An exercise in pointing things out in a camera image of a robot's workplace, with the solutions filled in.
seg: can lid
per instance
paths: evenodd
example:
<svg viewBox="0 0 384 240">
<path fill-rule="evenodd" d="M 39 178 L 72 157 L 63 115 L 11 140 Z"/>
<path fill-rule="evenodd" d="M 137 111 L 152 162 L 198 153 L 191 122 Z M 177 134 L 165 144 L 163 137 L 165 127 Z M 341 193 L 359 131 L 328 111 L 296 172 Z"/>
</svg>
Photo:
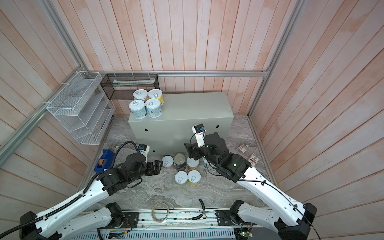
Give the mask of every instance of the can lid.
<svg viewBox="0 0 384 240">
<path fill-rule="evenodd" d="M 145 89 L 138 89 L 133 93 L 133 97 L 137 99 L 143 99 L 146 98 L 148 95 L 147 90 Z"/>
<path fill-rule="evenodd" d="M 197 170 L 192 170 L 188 173 L 188 180 L 191 182 L 191 183 L 197 183 L 199 182 L 201 179 L 201 175 L 199 173 L 199 171 Z"/>
<path fill-rule="evenodd" d="M 131 110 L 140 110 L 143 109 L 145 103 L 143 100 L 135 100 L 129 103 L 129 108 Z"/>
<path fill-rule="evenodd" d="M 180 171 L 180 172 L 176 173 L 175 181 L 178 184 L 184 184 L 187 182 L 187 180 L 188 180 L 188 174 L 186 172 Z"/>
<path fill-rule="evenodd" d="M 171 156 L 165 156 L 162 159 L 164 167 L 170 167 L 173 165 L 173 158 Z"/>
<path fill-rule="evenodd" d="M 156 98 L 151 98 L 149 100 L 146 101 L 145 103 L 145 106 L 147 108 L 158 108 L 160 106 L 160 100 L 156 99 Z"/>
<path fill-rule="evenodd" d="M 148 92 L 149 98 L 159 98 L 163 95 L 163 91 L 160 89 L 152 89 Z"/>
<path fill-rule="evenodd" d="M 181 164 L 185 163 L 185 161 L 186 161 L 185 155 L 182 153 L 176 154 L 175 157 L 173 158 L 173 162 L 176 165 L 181 165 Z"/>
<path fill-rule="evenodd" d="M 195 160 L 193 158 L 187 158 L 187 164 L 190 167 L 197 167 L 197 165 L 199 164 L 199 160 Z"/>
</svg>

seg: white can lid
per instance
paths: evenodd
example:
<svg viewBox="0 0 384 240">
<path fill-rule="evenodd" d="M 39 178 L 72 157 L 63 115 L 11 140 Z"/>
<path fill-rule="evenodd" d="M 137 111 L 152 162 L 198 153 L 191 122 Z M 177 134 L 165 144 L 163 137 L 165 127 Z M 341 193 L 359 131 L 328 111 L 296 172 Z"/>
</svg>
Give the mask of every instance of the white can lid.
<svg viewBox="0 0 384 240">
<path fill-rule="evenodd" d="M 129 103 L 129 108 L 131 110 L 140 110 L 140 109 L 143 109 L 144 105 L 145 103 L 143 100 L 134 100 Z"/>
<path fill-rule="evenodd" d="M 187 182 L 187 180 L 188 180 L 188 174 L 186 172 L 180 171 L 180 172 L 176 173 L 175 181 L 178 184 L 184 184 Z"/>
<path fill-rule="evenodd" d="M 193 158 L 187 158 L 187 164 L 190 167 L 197 167 L 197 165 L 199 164 L 199 160 L 195 160 Z"/>
<path fill-rule="evenodd" d="M 197 170 L 192 170 L 188 173 L 188 180 L 191 182 L 191 183 L 197 183 L 199 182 L 201 179 L 201 175 L 199 173 L 199 171 Z"/>
<path fill-rule="evenodd" d="M 149 100 L 146 101 L 145 103 L 145 106 L 147 108 L 158 108 L 160 106 L 160 100 L 156 99 L 156 98 L 151 98 Z"/>
<path fill-rule="evenodd" d="M 163 95 L 163 91 L 161 91 L 160 89 L 152 89 L 148 92 L 148 96 L 150 98 L 159 98 L 161 97 L 161 95 Z"/>
<path fill-rule="evenodd" d="M 137 99 L 143 99 L 146 98 L 148 95 L 147 90 L 145 89 L 138 89 L 133 93 L 133 97 Z"/>
<path fill-rule="evenodd" d="M 173 165 L 173 158 L 171 156 L 165 156 L 162 159 L 164 167 L 170 167 Z"/>
</svg>

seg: gray metal box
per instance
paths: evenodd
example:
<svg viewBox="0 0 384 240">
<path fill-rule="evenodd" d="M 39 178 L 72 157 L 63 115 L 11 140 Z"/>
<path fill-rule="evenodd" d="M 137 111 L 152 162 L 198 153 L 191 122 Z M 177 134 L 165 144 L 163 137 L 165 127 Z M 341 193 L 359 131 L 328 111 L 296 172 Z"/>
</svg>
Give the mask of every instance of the gray metal box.
<svg viewBox="0 0 384 240">
<path fill-rule="evenodd" d="M 150 146 L 149 155 L 154 156 L 187 153 L 184 143 L 192 137 L 192 127 L 200 123 L 207 134 L 218 132 L 226 140 L 232 120 L 225 93 L 182 93 L 164 94 L 161 116 L 135 119 L 131 113 L 128 122 L 137 141 Z"/>
</svg>

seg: wire mesh shelf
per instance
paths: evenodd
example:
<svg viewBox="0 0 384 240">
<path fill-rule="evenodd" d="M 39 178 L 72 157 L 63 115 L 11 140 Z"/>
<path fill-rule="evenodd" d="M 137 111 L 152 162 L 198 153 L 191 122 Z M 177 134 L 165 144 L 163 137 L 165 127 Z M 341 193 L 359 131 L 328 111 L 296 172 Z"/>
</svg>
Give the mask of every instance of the wire mesh shelf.
<svg viewBox="0 0 384 240">
<path fill-rule="evenodd" d="M 47 107 L 79 144 L 99 144 L 115 111 L 103 92 L 92 96 L 100 82 L 100 73 L 79 72 Z"/>
<path fill-rule="evenodd" d="M 48 111 L 52 115 L 78 116 L 101 80 L 100 73 L 78 72 L 48 105 Z"/>
<path fill-rule="evenodd" d="M 159 89 L 157 74 L 108 73 L 100 85 L 109 100 L 133 100 L 137 89 Z"/>
</svg>

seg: marble tabletop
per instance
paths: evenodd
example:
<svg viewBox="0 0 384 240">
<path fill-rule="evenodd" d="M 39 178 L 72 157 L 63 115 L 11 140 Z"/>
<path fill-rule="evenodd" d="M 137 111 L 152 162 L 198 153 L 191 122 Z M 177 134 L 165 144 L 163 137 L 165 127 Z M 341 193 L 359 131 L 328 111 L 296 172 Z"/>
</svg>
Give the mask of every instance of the marble tabletop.
<svg viewBox="0 0 384 240">
<path fill-rule="evenodd" d="M 116 117 L 111 130 L 104 143 L 104 149 L 116 150 L 125 141 L 136 142 L 135 136 L 128 124 L 128 116 Z M 235 114 L 226 144 L 230 152 L 238 153 L 235 149 L 244 145 L 247 152 L 243 157 L 248 158 L 252 153 L 260 158 L 256 164 L 257 170 L 269 179 L 259 149 L 246 116 Z M 116 157 L 116 164 L 125 161 L 127 155 L 134 153 L 131 144 L 124 146 Z M 148 161 L 161 160 L 163 156 L 150 156 Z M 253 193 L 232 181 L 208 172 L 200 163 L 198 171 L 201 180 L 198 186 L 187 184 L 180 187 L 176 184 L 174 176 L 175 169 L 163 168 L 159 175 L 143 176 L 143 182 L 132 188 L 125 188 L 114 195 L 92 205 L 89 210 L 104 207 L 110 202 L 117 202 L 123 210 L 127 209 L 152 209 L 158 202 L 165 202 L 170 208 L 199 208 L 199 198 L 204 201 L 205 207 L 231 207 L 235 200 L 243 200 L 253 206 L 266 206 Z"/>
</svg>

